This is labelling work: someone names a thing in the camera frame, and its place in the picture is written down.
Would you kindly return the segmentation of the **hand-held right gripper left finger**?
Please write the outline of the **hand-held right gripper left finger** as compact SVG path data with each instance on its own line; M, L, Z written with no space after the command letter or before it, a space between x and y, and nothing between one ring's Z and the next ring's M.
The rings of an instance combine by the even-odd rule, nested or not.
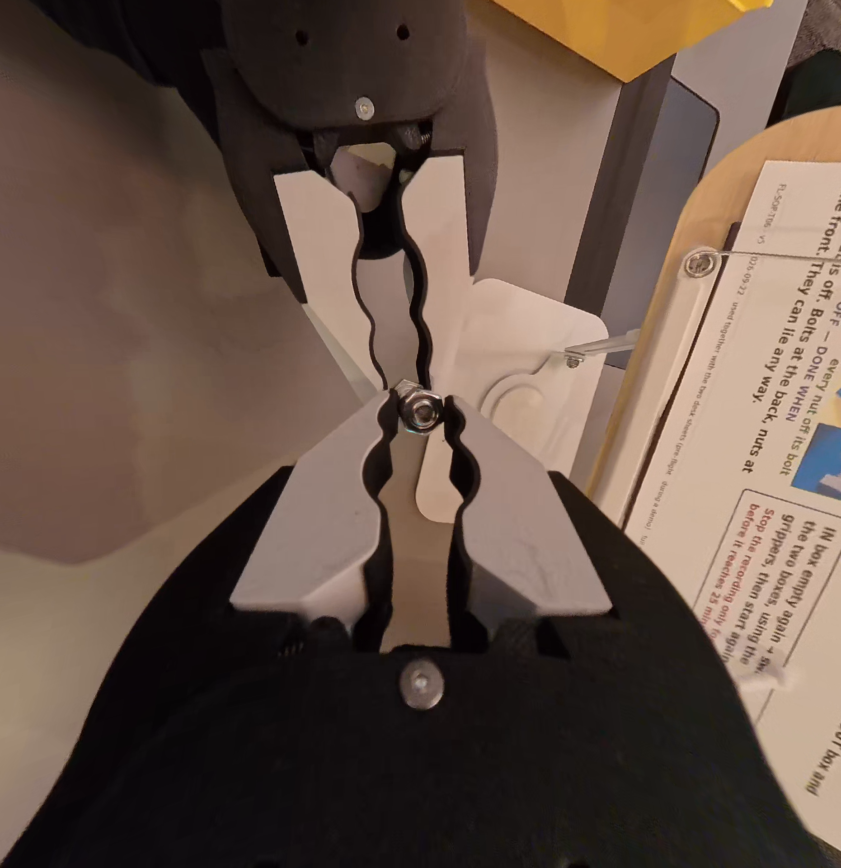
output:
M365 569L385 538L378 493L394 435L388 390L297 460L231 593L235 609L361 620Z

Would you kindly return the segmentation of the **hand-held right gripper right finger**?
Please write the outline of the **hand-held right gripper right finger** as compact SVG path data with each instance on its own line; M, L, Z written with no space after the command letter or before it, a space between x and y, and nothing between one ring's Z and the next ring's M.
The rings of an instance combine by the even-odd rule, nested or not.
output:
M461 497L447 568L451 619L596 615L612 603L550 473L458 396L445 402Z

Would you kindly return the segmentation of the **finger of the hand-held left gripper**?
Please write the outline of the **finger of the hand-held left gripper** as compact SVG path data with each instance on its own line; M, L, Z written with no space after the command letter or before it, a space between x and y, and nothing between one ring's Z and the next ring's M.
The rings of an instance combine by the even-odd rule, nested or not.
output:
M418 382L449 392L472 286L464 158L427 158L400 190L398 215L413 277Z
M374 321L357 283L361 211L313 170L274 176L305 300L302 306L362 404L386 389L373 351Z

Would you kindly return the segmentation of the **white sheet clip bar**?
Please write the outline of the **white sheet clip bar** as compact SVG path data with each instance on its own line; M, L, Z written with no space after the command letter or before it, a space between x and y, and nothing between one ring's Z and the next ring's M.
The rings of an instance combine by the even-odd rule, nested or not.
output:
M658 347L646 364L648 384L640 389L640 408L652 410L651 423L642 436L640 462L630 483L619 527L626 529L662 438L686 368L703 328L715 288L723 272L726 252L702 246L682 259L669 305L661 323Z

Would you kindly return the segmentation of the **white stand strut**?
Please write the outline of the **white stand strut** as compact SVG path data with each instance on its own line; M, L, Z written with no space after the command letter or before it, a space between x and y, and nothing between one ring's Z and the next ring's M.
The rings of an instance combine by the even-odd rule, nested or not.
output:
M640 331L640 329L633 329L622 335L573 345L563 349L560 353L566 358L567 365L571 368L578 367L585 360L593 357L629 353L636 347Z

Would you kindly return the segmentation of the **dark grey desk flap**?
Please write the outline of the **dark grey desk flap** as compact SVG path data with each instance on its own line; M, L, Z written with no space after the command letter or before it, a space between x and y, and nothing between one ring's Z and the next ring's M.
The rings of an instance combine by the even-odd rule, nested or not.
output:
M647 74L621 95L565 292L611 335L643 324L719 125L718 110L673 77Z

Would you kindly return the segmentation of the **wooden sheet board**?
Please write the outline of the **wooden sheet board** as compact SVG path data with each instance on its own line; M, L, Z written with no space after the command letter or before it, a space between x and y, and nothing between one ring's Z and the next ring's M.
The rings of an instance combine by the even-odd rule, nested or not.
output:
M658 347L678 268L689 251L702 246L726 252L726 258L731 255L756 182L769 161L841 162L841 108L803 114L752 137L711 170L686 202L589 483L597 505L618 524L640 462L643 433L651 427L646 419L652 410L640 408L640 389L648 384L646 364ZM841 865L841 851L813 835Z

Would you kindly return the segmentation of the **printed instruction sheet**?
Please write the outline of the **printed instruction sheet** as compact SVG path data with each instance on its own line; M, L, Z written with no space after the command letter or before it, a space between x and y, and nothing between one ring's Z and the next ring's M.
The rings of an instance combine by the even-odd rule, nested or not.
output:
M762 168L626 531L841 851L841 162Z

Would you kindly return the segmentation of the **yellow plastic bin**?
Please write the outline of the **yellow plastic bin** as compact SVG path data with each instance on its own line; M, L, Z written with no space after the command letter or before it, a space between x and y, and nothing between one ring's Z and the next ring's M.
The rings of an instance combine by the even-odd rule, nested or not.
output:
M772 1L497 1L510 14L618 81L662 61Z

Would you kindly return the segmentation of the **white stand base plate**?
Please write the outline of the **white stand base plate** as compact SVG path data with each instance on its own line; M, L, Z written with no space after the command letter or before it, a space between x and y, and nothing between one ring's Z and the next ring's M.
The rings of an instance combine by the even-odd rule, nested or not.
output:
M440 396L459 396L542 463L570 476L604 365L563 350L606 340L594 314L495 278L469 288Z

